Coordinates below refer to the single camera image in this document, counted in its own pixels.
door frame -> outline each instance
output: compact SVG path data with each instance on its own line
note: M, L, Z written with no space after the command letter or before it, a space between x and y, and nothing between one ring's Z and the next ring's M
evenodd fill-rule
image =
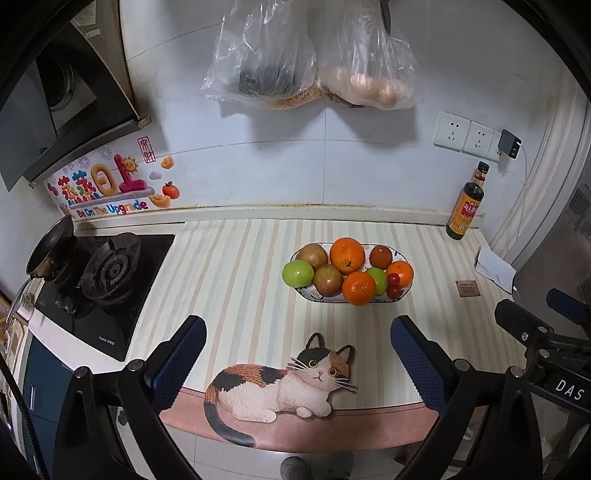
M520 270L566 207L591 146L589 101L565 68L558 98L525 186L491 242L492 250Z

paper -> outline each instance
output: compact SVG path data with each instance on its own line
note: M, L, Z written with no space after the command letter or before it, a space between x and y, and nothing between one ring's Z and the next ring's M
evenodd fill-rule
M507 293L513 292L515 269L489 247L481 248L478 251L474 266L480 275L490 278Z
M475 280L458 280L456 281L457 292L460 298L479 297L480 290L478 290L478 283Z

wall socket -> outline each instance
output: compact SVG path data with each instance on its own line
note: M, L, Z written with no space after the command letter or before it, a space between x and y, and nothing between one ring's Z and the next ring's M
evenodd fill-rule
M439 112L433 143L439 147L461 151L469 128L470 121L468 119L448 112Z
M491 147L488 149L486 158L493 161L499 161L499 142L501 140L501 132L495 130L492 134Z
M470 128L468 129L468 135L466 136L466 142L462 151L476 155L477 157L486 157L491 147L494 132L492 128L477 124L476 122L470 122Z

bottle label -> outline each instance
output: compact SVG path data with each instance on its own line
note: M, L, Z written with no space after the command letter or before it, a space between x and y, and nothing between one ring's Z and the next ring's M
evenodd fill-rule
M462 192L449 219L449 228L458 235L465 235L479 206L478 200L473 200Z

gas stove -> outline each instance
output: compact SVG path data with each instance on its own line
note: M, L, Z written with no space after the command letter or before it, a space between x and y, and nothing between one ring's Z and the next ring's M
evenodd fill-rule
M79 236L35 308L91 347L124 361L174 235Z

